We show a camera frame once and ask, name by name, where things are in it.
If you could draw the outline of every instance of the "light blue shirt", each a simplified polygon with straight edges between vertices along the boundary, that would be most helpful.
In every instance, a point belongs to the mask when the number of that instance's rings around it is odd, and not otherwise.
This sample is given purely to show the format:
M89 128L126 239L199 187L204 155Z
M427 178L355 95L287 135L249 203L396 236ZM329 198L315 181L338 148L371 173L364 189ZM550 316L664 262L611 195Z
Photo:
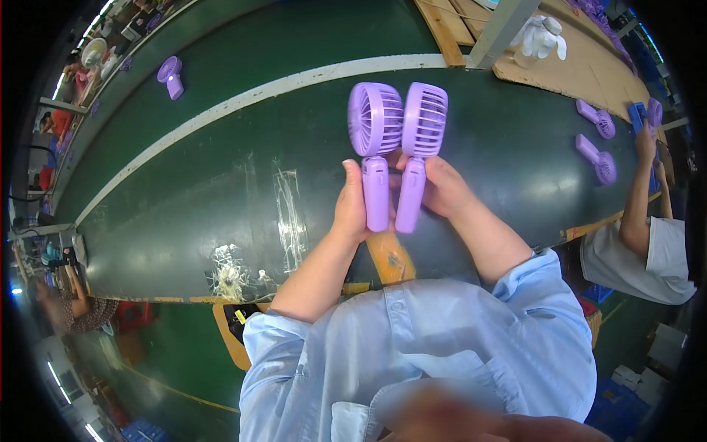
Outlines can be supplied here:
M240 440L375 441L379 399L423 373L493 393L503 411L583 422L597 374L582 308L545 250L489 293L452 279L354 296L315 324L269 310L243 332L252 362Z

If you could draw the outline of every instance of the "hand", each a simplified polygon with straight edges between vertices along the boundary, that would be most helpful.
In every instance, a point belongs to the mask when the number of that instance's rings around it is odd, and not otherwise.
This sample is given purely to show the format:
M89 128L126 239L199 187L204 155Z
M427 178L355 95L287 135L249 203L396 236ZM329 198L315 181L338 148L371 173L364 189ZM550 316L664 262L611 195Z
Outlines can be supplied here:
M664 185L667 185L667 179L665 178L665 166L659 159L653 160L653 169L655 169L655 177Z
M334 210L334 224L329 232L343 242L358 245L371 234L366 227L363 177L361 167L355 160L345 160L342 164L346 169L346 183L339 194Z
M76 275L76 270L74 270L74 266L71 264L67 264L66 266L66 275L69 277L69 279L76 279L78 278L78 275Z
M640 164L651 164L655 158L655 140L650 137L648 120L643 120L643 127L636 135L636 150Z
M398 170L405 170L407 160L408 155L397 151L388 158L389 164L392 163ZM425 174L427 183L422 204L437 215L454 218L476 199L464 178L438 156L425 160Z

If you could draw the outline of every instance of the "white t-shirt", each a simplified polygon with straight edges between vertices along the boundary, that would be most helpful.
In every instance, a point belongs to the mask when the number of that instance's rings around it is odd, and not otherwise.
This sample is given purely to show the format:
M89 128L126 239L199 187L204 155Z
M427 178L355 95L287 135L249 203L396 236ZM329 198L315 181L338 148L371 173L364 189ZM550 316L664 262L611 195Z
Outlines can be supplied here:
M651 216L645 266L621 243L619 227L620 220L584 237L580 251L584 279L671 306L695 294L694 284L687 280L685 221Z

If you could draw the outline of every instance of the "adhesive residue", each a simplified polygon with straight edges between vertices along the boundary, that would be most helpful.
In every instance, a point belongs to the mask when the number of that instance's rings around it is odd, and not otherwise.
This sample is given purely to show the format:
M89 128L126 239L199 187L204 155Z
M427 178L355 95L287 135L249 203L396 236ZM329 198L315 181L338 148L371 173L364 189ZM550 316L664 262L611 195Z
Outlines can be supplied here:
M277 168L274 176L277 228L280 244L285 252L284 272L297 270L307 255L307 227L300 210L300 190L297 170L282 171Z

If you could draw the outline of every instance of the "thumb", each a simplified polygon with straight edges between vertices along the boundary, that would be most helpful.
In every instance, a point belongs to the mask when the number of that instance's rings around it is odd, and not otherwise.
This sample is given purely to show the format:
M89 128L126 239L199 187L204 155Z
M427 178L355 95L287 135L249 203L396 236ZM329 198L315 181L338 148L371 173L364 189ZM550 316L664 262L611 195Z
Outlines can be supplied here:
M433 156L425 160L425 173L427 179L436 186L443 186L449 181L451 174L456 170L446 161L438 156Z
M354 186L361 182L361 168L355 160L345 160L341 164L346 170L346 186Z

